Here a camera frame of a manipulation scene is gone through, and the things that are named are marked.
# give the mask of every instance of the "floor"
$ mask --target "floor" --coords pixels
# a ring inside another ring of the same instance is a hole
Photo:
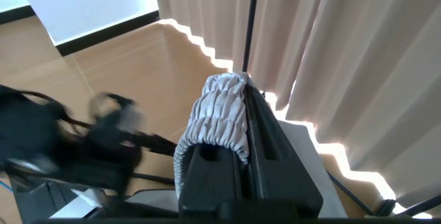
[[[226,69],[214,67],[186,34],[168,25],[139,28],[66,57],[60,56],[36,17],[0,26],[0,84],[47,94],[83,121],[89,120],[87,106],[95,94],[121,94],[134,99],[144,113],[141,131],[173,142],[184,132],[206,78],[223,72]],[[171,157],[144,151],[143,158],[139,172],[173,177]],[[335,160],[323,159],[335,169]],[[128,194],[151,188],[167,186],[135,179]],[[339,194],[349,216],[364,215]],[[13,195],[0,188],[0,198],[0,217],[9,224],[20,223]]]

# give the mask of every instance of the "sunlight on floor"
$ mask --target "sunlight on floor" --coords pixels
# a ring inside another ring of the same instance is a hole
[[[159,21],[160,24],[164,25],[172,25],[174,26],[178,31],[185,33],[189,39],[190,42],[192,42],[195,45],[198,45],[202,52],[208,56],[214,66],[217,68],[226,68],[228,72],[232,72],[233,68],[233,61],[224,60],[224,59],[215,59],[215,49],[214,48],[208,48],[205,46],[203,38],[197,37],[192,35],[190,28],[187,26],[182,26],[178,24],[173,19],[161,19]],[[375,185],[379,193],[382,195],[384,199],[393,199],[396,200],[395,192],[391,189],[391,187],[387,184],[386,180],[377,172],[357,172],[352,171],[349,167],[349,162],[347,160],[346,151],[344,145],[340,143],[332,143],[332,144],[320,144],[317,142],[316,139],[316,129],[313,125],[313,123],[310,122],[304,122],[304,121],[287,121],[285,120],[286,113],[288,111],[287,106],[283,110],[276,110],[276,101],[277,96],[274,93],[266,92],[265,99],[269,102],[269,105],[271,106],[271,109],[273,110],[274,116],[278,120],[286,121],[288,123],[292,123],[295,125],[303,125],[308,129],[309,136],[314,144],[314,147],[316,148],[317,152],[319,154],[330,154],[333,155],[336,158],[338,167],[340,168],[340,171],[342,172],[342,175],[348,179],[356,180],[356,181],[365,181],[365,182],[371,182]],[[406,208],[401,206],[399,203],[396,203],[395,208],[393,209],[394,214],[399,214],[403,211],[405,211]],[[432,215],[421,213],[414,216],[414,218],[432,218]]]

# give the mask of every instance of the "thin black rod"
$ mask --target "thin black rod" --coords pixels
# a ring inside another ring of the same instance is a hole
[[[174,185],[174,179],[167,179],[162,176],[152,176],[141,173],[133,173],[132,177],[136,179],[146,179],[146,180],[156,181],[159,183],[164,183],[166,185]]]
[[[242,71],[247,72],[249,61],[249,50],[251,49],[251,39],[253,36],[254,17],[256,16],[257,0],[251,0],[249,3],[247,39],[245,40],[245,52],[243,53]]]
[[[354,202],[356,202],[358,204],[358,206],[360,206],[365,212],[366,214],[370,215],[370,216],[375,216],[375,214],[373,213],[373,211],[367,207],[366,204],[364,204],[357,196],[355,196],[354,194],[352,194],[352,192],[350,192],[346,186],[344,184],[342,184],[336,177],[333,176],[333,174],[328,172],[329,177],[331,178],[331,180],[344,192],[346,193],[346,195],[348,195]]]
[[[397,216],[415,216],[419,213],[423,213],[424,211],[431,210],[436,206],[441,205],[441,195],[437,195],[429,200],[418,203],[404,212],[397,214]]]

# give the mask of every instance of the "curtain fold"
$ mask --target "curtain fold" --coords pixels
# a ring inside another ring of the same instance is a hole
[[[158,4],[240,71],[249,1]],[[441,0],[258,0],[248,73],[409,207],[441,193],[440,24]]]

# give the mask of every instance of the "black baseboard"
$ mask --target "black baseboard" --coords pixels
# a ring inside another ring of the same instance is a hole
[[[61,56],[66,56],[79,50],[101,43],[103,41],[107,41],[108,39],[125,34],[126,32],[130,32],[137,28],[146,26],[147,24],[154,23],[158,20],[159,11],[154,11],[148,14],[144,14],[140,17],[124,21],[123,23],[116,24],[115,26],[85,35],[78,39],[57,45],[57,49],[60,52]]]
[[[35,12],[31,6],[23,6],[12,10],[6,10],[5,12],[0,13],[0,25],[11,21],[18,21],[34,15]]]

